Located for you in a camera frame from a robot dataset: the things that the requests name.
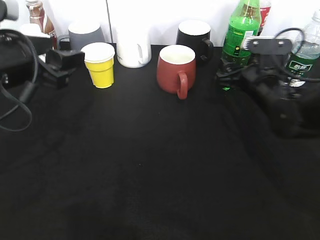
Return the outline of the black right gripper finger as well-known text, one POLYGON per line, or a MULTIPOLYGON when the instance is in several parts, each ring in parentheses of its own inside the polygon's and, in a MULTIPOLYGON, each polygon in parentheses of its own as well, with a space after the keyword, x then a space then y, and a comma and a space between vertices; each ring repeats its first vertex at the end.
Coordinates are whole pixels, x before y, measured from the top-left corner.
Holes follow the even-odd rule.
POLYGON ((255 62, 242 66, 221 57, 215 74, 215 83, 222 90, 229 91, 239 85, 242 73, 253 66, 255 66, 255 62))

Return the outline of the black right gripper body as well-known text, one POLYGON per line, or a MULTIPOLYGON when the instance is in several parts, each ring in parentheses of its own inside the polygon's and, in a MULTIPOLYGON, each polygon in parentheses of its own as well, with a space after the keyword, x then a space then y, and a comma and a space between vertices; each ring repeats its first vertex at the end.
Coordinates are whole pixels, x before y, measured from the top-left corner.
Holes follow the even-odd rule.
POLYGON ((289 80, 271 55, 254 54, 252 66, 241 72, 241 84, 269 119, 280 137, 320 134, 320 84, 289 80))

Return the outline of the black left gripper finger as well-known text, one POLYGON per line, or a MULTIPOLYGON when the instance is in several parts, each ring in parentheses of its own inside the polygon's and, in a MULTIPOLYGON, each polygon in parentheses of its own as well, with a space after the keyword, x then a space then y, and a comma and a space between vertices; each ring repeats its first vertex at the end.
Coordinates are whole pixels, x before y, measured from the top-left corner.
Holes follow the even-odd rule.
POLYGON ((49 50, 44 60, 38 58, 40 84, 57 90, 67 87, 71 75, 84 65, 84 59, 82 51, 49 50))

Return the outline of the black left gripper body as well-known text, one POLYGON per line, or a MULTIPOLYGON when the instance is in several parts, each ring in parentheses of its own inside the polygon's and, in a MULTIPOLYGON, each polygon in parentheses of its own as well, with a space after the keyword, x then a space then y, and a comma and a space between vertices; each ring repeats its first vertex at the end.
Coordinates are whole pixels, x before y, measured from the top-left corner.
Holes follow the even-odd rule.
POLYGON ((5 88, 32 81, 35 59, 53 47, 49 36, 27 36, 13 29, 0 30, 0 80, 5 88))

